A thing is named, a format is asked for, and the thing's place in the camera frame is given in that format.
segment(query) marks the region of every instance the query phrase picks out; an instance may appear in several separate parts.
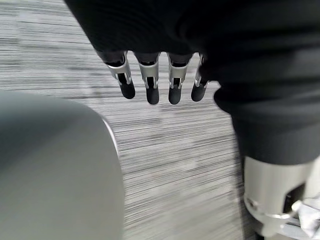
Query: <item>black fingertip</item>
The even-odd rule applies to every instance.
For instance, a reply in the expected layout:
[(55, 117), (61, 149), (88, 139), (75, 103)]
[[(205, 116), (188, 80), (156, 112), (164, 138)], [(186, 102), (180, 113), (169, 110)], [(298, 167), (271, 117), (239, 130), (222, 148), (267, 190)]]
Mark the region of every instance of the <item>black fingertip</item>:
[(265, 238), (263, 236), (260, 236), (258, 233), (255, 233), (255, 239), (256, 240), (264, 240)]
[(136, 95), (134, 83), (131, 82), (130, 84), (122, 83), (120, 86), (122, 95), (126, 99), (133, 99)]
[(181, 88), (179, 89), (177, 85), (174, 85), (173, 88), (169, 88), (169, 102), (173, 105), (176, 105), (180, 102), (181, 99)]
[(159, 90), (158, 88), (149, 88), (146, 90), (146, 99), (148, 103), (155, 105), (159, 102)]
[(205, 93), (206, 93), (206, 88), (203, 84), (200, 83), (198, 87), (195, 84), (193, 84), (193, 88), (191, 91), (191, 99), (194, 102), (199, 102), (204, 98)]

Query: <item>gray rounded object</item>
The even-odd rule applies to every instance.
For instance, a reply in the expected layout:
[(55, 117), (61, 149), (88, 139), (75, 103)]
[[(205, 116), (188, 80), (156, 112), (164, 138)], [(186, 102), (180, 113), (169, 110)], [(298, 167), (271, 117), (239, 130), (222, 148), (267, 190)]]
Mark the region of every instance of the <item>gray rounded object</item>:
[(0, 239), (120, 240), (124, 185), (108, 123), (68, 100), (0, 92)]

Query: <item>gray carpet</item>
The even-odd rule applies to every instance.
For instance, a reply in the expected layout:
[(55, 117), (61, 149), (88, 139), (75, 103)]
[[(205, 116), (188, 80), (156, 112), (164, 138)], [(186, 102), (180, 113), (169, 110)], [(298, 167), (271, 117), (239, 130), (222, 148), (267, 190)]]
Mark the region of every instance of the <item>gray carpet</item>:
[(173, 106), (162, 54), (160, 101), (149, 105), (133, 54), (136, 97), (127, 100), (62, 0), (2, 0), (0, 22), (2, 90), (81, 102), (112, 124), (125, 183), (126, 240), (249, 239), (230, 118), (212, 101), (218, 85), (210, 84), (201, 102), (190, 97), (198, 56)]

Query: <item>black sleeve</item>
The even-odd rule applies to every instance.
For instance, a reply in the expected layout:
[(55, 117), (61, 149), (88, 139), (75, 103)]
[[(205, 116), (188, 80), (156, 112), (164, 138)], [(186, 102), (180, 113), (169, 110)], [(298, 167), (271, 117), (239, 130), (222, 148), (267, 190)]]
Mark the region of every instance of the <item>black sleeve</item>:
[(318, 0), (65, 0), (98, 52), (200, 52), (242, 154), (297, 164), (320, 154)]

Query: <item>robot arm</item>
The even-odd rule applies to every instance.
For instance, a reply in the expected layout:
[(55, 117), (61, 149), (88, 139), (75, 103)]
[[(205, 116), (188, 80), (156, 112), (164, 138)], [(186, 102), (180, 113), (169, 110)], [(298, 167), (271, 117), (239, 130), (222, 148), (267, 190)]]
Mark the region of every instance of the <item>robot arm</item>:
[(150, 104), (159, 101), (158, 54), (169, 59), (169, 101), (180, 100), (190, 57), (200, 53), (194, 101), (218, 81), (243, 158), (244, 201), (265, 237), (301, 207), (320, 155), (320, 5), (317, 0), (65, 0), (94, 49), (135, 95), (126, 52), (140, 64)]

